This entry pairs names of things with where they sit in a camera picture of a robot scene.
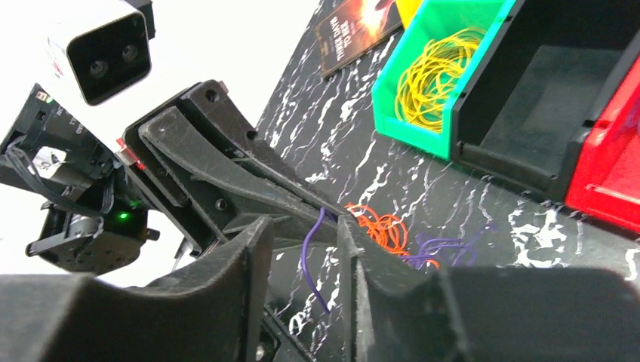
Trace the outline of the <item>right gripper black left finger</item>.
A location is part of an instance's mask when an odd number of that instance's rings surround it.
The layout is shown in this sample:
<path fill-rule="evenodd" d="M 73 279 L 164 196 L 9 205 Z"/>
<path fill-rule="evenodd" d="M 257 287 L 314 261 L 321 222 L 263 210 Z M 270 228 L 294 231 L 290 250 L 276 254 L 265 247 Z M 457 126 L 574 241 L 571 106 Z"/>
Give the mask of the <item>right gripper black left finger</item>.
<path fill-rule="evenodd" d="M 3 361 L 253 361 L 273 243 L 267 216 L 146 287 L 88 274 L 1 278 Z"/>

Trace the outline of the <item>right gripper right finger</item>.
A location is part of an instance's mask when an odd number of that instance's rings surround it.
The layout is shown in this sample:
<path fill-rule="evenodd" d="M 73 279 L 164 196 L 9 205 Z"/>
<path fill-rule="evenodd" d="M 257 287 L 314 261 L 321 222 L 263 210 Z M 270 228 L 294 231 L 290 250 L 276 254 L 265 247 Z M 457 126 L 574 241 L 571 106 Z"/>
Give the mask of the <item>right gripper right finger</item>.
<path fill-rule="evenodd" d="M 637 361 L 639 294 L 597 268 L 422 273 L 339 218 L 350 361 Z"/>

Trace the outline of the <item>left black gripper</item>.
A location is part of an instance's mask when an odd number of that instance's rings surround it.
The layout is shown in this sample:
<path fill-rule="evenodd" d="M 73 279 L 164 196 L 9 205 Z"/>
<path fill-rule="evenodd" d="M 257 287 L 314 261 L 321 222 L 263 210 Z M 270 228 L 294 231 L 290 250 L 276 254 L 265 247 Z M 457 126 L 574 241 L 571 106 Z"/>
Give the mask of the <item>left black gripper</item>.
<path fill-rule="evenodd" d="M 128 175 L 200 256 L 261 217 L 277 235 L 304 235 L 324 210 L 333 235 L 340 207 L 299 177 L 254 129 L 223 84 L 203 81 L 126 127 Z"/>

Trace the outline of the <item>black plastic bin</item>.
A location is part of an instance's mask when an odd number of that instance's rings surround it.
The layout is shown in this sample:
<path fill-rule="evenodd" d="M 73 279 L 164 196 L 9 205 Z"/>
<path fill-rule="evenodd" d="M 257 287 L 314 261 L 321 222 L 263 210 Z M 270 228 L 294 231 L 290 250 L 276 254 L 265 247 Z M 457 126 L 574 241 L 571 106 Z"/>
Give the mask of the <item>black plastic bin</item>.
<path fill-rule="evenodd" d="M 638 53 L 637 1 L 517 1 L 454 104 L 452 158 L 562 202 Z"/>

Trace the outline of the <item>red plastic bin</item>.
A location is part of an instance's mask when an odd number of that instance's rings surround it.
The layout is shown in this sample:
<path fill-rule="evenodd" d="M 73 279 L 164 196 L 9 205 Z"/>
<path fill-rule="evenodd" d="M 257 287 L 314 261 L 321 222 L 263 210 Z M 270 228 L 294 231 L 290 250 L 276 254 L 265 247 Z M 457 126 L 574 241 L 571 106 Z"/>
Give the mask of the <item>red plastic bin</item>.
<path fill-rule="evenodd" d="M 565 205 L 639 232 L 639 61 L 583 144 Z"/>

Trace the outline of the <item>green plastic bin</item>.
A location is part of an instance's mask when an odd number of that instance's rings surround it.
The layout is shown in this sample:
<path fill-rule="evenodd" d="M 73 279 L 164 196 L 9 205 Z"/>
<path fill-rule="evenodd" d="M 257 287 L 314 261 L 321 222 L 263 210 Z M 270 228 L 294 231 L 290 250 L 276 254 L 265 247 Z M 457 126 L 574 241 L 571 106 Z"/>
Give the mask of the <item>green plastic bin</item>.
<path fill-rule="evenodd" d="M 424 1 L 371 91 L 376 131 L 451 158 L 453 107 L 513 1 Z"/>

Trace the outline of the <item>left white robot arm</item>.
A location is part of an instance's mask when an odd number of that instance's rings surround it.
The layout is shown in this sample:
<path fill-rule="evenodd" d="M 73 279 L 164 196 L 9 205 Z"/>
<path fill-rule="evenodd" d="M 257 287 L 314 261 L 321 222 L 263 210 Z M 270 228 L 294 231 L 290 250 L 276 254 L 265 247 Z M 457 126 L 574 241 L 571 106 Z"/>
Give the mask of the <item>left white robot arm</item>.
<path fill-rule="evenodd" d="M 45 197 L 42 233 L 26 248 L 68 272 L 130 265 L 159 237 L 157 210 L 191 256 L 233 239 L 261 216 L 276 250 L 330 244 L 340 207 L 259 138 L 222 83 L 173 96 L 125 128 L 112 151 L 35 84 L 1 144 L 1 181 Z"/>

